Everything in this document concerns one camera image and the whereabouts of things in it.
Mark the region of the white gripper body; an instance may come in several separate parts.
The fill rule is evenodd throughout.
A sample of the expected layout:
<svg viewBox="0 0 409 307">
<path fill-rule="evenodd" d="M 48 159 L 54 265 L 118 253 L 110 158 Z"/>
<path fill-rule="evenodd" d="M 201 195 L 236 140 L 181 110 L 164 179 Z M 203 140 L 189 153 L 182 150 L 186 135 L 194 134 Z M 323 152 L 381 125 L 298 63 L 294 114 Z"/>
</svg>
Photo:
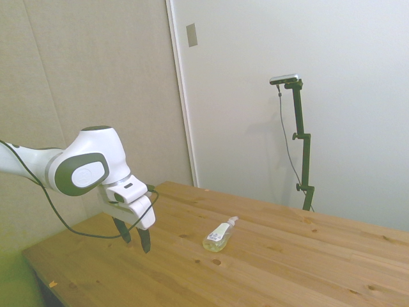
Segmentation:
<svg viewBox="0 0 409 307">
<path fill-rule="evenodd" d="M 138 229 L 142 230 L 147 230 L 155 223 L 155 213 L 147 195 L 144 194 L 130 204 L 126 204 L 110 200 L 101 187 L 98 188 L 98 193 L 101 208 L 106 214 L 127 224 L 135 224 Z"/>
</svg>

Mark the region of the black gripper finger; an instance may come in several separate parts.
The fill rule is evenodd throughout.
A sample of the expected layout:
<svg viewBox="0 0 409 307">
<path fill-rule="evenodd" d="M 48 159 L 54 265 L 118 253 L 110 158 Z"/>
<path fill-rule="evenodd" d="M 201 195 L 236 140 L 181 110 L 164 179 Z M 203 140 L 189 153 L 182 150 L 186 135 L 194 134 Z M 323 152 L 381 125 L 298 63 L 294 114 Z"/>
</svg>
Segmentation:
<svg viewBox="0 0 409 307">
<path fill-rule="evenodd" d="M 128 244 L 131 242 L 132 238 L 130 235 L 130 232 L 125 224 L 124 221 L 121 221 L 117 218 L 113 218 L 114 224 L 119 232 L 119 234 L 121 235 L 121 238 Z"/>
<path fill-rule="evenodd" d="M 151 239 L 150 239 L 150 231 L 149 229 L 144 230 L 141 228 L 137 228 L 137 232 L 139 234 L 139 238 L 141 241 L 141 246 L 143 251 L 147 254 L 151 250 Z"/>
</svg>

